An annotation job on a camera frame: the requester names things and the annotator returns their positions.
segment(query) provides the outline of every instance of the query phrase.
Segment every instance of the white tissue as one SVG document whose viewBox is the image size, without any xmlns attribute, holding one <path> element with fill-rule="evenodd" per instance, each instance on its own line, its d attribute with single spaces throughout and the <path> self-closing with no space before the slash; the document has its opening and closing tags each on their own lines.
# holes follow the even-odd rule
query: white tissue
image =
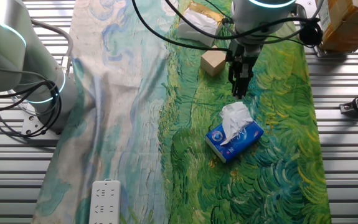
<svg viewBox="0 0 358 224">
<path fill-rule="evenodd" d="M 223 130 L 226 140 L 220 144 L 223 146 L 230 142 L 242 129 L 253 122 L 247 106 L 242 102 L 236 102 L 223 107 L 220 116 L 223 118 Z"/>
<path fill-rule="evenodd" d="M 209 18 L 206 15 L 186 9 L 183 16 L 205 32 L 216 35 L 220 31 L 221 26 L 218 26 L 216 20 Z M 198 40 L 209 47 L 211 47 L 214 42 L 213 38 L 207 37 L 196 31 L 182 19 L 179 21 L 179 25 L 177 27 L 177 36 L 185 39 Z"/>
</svg>

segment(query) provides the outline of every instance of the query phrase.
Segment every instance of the wooden block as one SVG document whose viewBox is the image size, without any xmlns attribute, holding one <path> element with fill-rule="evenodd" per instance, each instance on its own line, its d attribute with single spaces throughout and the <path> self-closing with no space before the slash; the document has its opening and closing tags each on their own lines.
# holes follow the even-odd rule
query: wooden block
<svg viewBox="0 0 358 224">
<path fill-rule="evenodd" d="M 221 51 L 208 50 L 201 56 L 201 68 L 209 75 L 215 76 L 226 66 L 226 54 Z"/>
</svg>

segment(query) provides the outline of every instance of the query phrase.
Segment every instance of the power strip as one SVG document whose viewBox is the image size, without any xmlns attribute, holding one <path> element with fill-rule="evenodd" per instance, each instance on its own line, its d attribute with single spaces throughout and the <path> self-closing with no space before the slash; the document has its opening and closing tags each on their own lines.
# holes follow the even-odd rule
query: power strip
<svg viewBox="0 0 358 224">
<path fill-rule="evenodd" d="M 121 182 L 106 179 L 92 187 L 89 224 L 119 224 Z"/>
</svg>

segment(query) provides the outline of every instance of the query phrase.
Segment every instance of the fabric cloth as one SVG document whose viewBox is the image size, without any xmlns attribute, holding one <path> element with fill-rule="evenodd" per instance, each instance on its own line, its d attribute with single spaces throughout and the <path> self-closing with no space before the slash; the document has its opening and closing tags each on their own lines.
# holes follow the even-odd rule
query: fabric cloth
<svg viewBox="0 0 358 224">
<path fill-rule="evenodd" d="M 153 29 L 176 38 L 178 19 L 163 0 L 136 2 Z M 229 0 L 212 2 L 230 9 Z M 182 11 L 189 0 L 174 4 Z M 70 35 L 79 95 L 33 223 L 87 224 L 92 183 L 104 179 L 125 188 L 122 223 L 331 221 L 302 46 L 264 46 L 243 102 L 265 134 L 223 164 L 204 136 L 236 101 L 227 67 L 210 77 L 200 70 L 204 52 L 153 36 L 131 0 L 77 0 Z"/>
</svg>

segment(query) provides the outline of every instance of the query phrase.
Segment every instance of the metal slats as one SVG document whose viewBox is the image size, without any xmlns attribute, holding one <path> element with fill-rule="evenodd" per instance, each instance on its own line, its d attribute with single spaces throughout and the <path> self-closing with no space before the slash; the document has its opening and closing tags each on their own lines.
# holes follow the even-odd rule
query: metal slats
<svg viewBox="0 0 358 224">
<path fill-rule="evenodd" d="M 75 1 L 24 1 L 37 20 L 69 31 Z M 59 62 L 67 41 L 35 27 L 39 38 Z M 358 119 L 339 111 L 339 104 L 358 96 L 358 51 L 318 58 L 305 49 L 323 151 L 333 223 L 358 223 Z M 11 100 L 0 99 L 0 106 Z M 7 123 L 22 127 L 19 110 L 2 112 Z M 0 223 L 30 223 L 35 200 L 56 142 L 17 142 L 0 132 Z"/>
</svg>

